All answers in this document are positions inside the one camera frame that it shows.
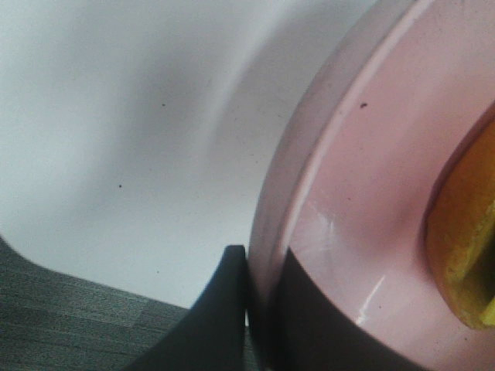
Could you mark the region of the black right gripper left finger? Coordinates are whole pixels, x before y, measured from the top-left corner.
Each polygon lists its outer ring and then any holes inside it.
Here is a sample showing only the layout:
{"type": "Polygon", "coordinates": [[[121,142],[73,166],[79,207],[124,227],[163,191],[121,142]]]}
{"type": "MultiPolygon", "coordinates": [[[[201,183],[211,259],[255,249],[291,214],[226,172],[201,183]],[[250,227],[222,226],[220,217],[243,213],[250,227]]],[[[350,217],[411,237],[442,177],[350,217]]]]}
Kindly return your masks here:
{"type": "Polygon", "coordinates": [[[127,369],[243,370],[247,306],[245,249],[230,245],[193,307],[127,369]]]}

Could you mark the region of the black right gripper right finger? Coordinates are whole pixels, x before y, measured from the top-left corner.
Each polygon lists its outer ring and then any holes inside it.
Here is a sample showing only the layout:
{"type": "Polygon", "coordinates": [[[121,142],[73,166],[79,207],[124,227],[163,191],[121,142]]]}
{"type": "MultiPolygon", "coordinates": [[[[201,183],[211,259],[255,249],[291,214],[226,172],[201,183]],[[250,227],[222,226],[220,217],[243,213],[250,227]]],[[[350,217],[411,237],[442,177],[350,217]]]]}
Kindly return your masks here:
{"type": "Polygon", "coordinates": [[[449,312],[420,250],[341,257],[342,277],[317,274],[291,251],[251,250],[249,315],[261,364],[273,370],[492,370],[493,331],[449,312]]]}

